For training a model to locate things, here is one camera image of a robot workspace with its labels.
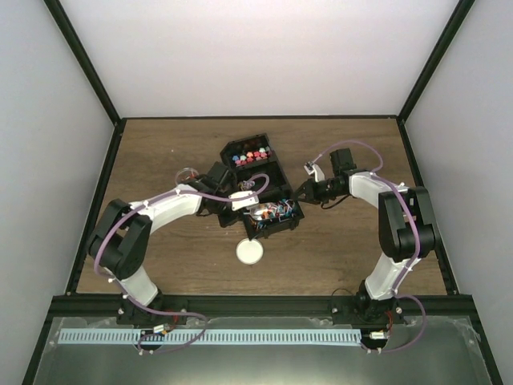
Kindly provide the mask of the white round lid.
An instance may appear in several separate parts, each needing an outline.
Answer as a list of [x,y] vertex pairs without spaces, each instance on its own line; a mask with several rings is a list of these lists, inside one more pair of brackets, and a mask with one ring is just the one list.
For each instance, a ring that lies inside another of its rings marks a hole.
[[245,238],[236,246],[236,257],[245,265],[255,265],[264,256],[264,247],[258,240]]

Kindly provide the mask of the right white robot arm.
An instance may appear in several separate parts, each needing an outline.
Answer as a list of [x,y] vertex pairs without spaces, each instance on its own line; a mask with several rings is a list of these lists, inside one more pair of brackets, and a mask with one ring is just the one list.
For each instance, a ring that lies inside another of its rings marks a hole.
[[441,240],[428,190],[394,184],[375,171],[358,168],[348,148],[329,154],[333,177],[315,161],[304,164],[309,175],[295,192],[302,202],[323,207],[330,201],[360,199],[378,210],[381,255],[354,295],[354,313],[367,323],[391,309],[407,274]]

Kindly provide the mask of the clear plastic cup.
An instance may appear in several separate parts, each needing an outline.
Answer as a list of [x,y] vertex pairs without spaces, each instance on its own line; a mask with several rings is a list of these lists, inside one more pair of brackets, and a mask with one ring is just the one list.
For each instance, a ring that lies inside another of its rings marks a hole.
[[176,184],[184,184],[186,181],[194,179],[199,176],[199,173],[194,168],[182,168],[176,173]]

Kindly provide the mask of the black three-compartment candy bin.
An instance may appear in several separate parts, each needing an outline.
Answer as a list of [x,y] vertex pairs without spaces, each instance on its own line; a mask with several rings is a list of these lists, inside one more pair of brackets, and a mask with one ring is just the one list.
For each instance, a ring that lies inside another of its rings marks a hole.
[[237,190],[246,189],[244,183],[256,174],[268,176],[254,180],[249,189],[255,192],[265,187],[258,197],[259,204],[271,206],[269,218],[255,221],[249,215],[251,208],[242,209],[239,214],[249,239],[267,238],[274,233],[294,230],[299,225],[304,213],[294,199],[292,186],[266,134],[227,143],[220,152],[220,158],[232,170],[235,177],[233,185]]

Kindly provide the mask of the metal scoop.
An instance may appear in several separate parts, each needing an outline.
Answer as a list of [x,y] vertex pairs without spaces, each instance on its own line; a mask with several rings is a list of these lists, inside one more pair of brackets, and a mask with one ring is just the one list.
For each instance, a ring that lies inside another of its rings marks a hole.
[[259,204],[249,210],[249,215],[255,221],[264,221],[269,218],[271,206],[267,203]]

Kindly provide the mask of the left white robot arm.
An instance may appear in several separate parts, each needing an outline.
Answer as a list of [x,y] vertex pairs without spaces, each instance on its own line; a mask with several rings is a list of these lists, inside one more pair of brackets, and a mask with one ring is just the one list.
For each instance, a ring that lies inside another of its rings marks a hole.
[[200,213],[232,218],[235,176],[216,162],[205,174],[189,174],[176,187],[144,201],[110,201],[87,241],[87,254],[97,274],[113,281],[126,296],[119,316],[122,323],[156,323],[165,317],[175,321],[175,311],[164,309],[162,290],[143,267],[150,236],[182,217]]

